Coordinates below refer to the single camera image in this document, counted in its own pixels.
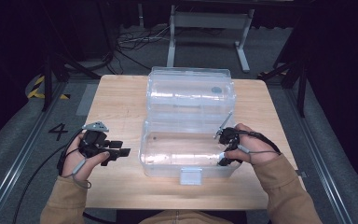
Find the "person's left hand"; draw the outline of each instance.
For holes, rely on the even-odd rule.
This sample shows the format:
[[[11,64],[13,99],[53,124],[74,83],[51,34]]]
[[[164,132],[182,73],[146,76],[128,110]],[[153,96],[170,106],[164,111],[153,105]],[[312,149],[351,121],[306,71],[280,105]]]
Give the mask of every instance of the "person's left hand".
[[[84,160],[84,156],[77,150],[81,139],[83,138],[83,133],[79,134],[75,140],[72,142],[71,146],[68,147],[66,151],[65,164],[62,169],[62,176],[69,176],[72,174],[77,165]],[[87,180],[91,175],[92,169],[101,162],[109,158],[109,152],[102,152],[94,157],[87,158],[83,167],[75,175],[76,180]]]

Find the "aluminum rail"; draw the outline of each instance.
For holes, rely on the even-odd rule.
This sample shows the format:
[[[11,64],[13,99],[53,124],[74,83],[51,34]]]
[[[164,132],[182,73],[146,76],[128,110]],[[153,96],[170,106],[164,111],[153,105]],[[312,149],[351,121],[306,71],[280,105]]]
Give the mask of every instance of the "aluminum rail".
[[[318,172],[319,177],[322,180],[324,185],[324,190],[327,193],[327,196],[330,200],[330,203],[333,206],[333,210],[336,213],[339,223],[353,223],[351,217],[348,213],[347,208],[345,207],[344,202],[342,202],[341,196],[339,195],[336,182],[333,177],[330,175],[330,172],[327,169],[327,166],[324,162],[324,158],[318,148],[310,127],[307,121],[300,117],[297,107],[296,107],[296,97],[292,90],[283,90],[286,97],[290,102],[290,106],[296,114],[296,119],[301,127],[302,132],[305,134],[307,143],[310,147],[309,154],[312,159],[313,164],[315,165],[316,171]]]
[[[39,134],[41,133],[41,130],[44,127],[46,121],[48,120],[49,114],[51,113],[54,106],[60,99],[60,96],[63,93],[65,86],[66,83],[64,82],[57,83],[57,86],[54,90],[53,101],[51,102],[51,105],[48,107],[48,109],[45,112],[39,115],[33,129],[31,130],[30,135],[28,136],[27,140],[22,146],[19,155],[17,156],[17,158],[14,160],[13,164],[7,171],[4,181],[0,186],[0,211],[3,205],[5,204],[8,195],[16,185],[16,182],[22,172],[22,169],[24,168],[26,162],[28,161],[31,153],[34,151],[36,140]]]

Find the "clear plastic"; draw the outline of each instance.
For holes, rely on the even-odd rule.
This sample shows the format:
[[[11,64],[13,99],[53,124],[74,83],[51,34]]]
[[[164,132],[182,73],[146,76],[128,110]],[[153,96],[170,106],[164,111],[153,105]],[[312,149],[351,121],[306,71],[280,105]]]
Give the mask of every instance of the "clear plastic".
[[[147,85],[139,159],[145,174],[180,177],[196,167],[202,177],[229,177],[241,164],[217,166],[225,146],[213,139],[236,94],[227,69],[154,67]],[[233,116],[227,126],[235,124]]]

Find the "wooden table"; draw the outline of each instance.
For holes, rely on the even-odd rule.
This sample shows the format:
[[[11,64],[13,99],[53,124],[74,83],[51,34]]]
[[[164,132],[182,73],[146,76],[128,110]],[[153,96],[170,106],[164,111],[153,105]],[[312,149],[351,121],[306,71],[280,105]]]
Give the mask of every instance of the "wooden table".
[[[282,125],[260,80],[234,79],[235,121],[261,132],[274,142],[296,168]],[[146,116],[146,76],[103,76],[86,123],[102,121],[109,140],[130,147],[128,158],[97,166],[89,181],[87,207],[116,209],[265,209],[267,194],[252,166],[243,163],[230,178],[204,178],[200,186],[182,186],[178,178],[149,177],[138,160]]]

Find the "hand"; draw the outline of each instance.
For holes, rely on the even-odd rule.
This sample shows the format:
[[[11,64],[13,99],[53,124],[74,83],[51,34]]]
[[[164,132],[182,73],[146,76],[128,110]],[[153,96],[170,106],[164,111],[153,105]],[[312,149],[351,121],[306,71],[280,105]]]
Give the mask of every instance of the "hand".
[[[77,150],[81,139],[83,138],[83,133],[78,135],[75,140],[72,142],[71,146],[68,147],[66,151],[65,164],[62,169],[62,176],[71,175],[75,167],[84,160],[84,156]],[[87,180],[91,175],[92,169],[101,162],[109,158],[109,152],[102,152],[94,157],[86,159],[83,167],[76,174],[76,180]]]
[[[237,124],[235,126],[235,129],[253,132],[253,130],[251,128],[249,128],[248,126],[246,126],[242,123]],[[246,154],[239,149],[235,149],[232,151],[225,152],[225,157],[228,159],[242,160],[242,161],[246,161],[249,163],[251,162],[251,157],[252,157],[253,165],[261,163],[261,162],[265,162],[265,161],[270,161],[270,160],[273,160],[274,158],[278,157],[278,154],[275,153],[275,150],[272,148],[272,146],[270,146],[269,144],[255,138],[255,137],[251,137],[247,134],[240,134],[240,144],[242,146],[248,148],[249,150],[251,150],[254,153]],[[271,153],[269,153],[269,152],[257,153],[260,151],[271,151]]]

